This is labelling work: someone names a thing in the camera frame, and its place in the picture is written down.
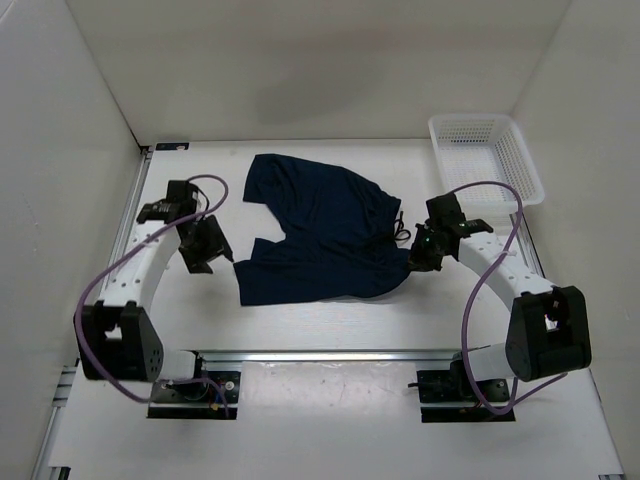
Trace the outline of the navy blue shorts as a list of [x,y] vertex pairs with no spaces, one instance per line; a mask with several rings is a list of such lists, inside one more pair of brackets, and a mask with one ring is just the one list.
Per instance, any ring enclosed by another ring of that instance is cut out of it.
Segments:
[[258,154],[243,200],[266,206],[285,237],[258,238],[234,265],[243,306],[384,295],[409,276],[396,243],[401,201],[341,166]]

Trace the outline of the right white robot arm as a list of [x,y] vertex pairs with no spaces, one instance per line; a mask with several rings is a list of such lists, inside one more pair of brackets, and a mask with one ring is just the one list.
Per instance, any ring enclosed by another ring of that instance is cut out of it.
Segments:
[[452,193],[426,202],[427,220],[417,226],[409,269],[439,271],[451,257],[480,276],[508,308],[506,339],[500,344],[466,347],[462,366],[449,375],[449,387],[470,400],[488,380],[530,382],[590,366],[592,350],[586,300],[575,286],[559,287],[511,255],[493,228],[469,220]]

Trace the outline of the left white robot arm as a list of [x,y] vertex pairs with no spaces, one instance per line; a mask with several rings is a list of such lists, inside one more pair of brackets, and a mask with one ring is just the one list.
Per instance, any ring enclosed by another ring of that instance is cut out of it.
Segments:
[[171,180],[163,198],[146,203],[134,224],[129,250],[85,288],[73,316],[85,377],[107,381],[141,403],[128,382],[159,383],[198,400],[223,389],[203,368],[201,354],[168,350],[149,310],[174,255],[189,273],[210,274],[211,262],[233,259],[232,249],[197,176]]

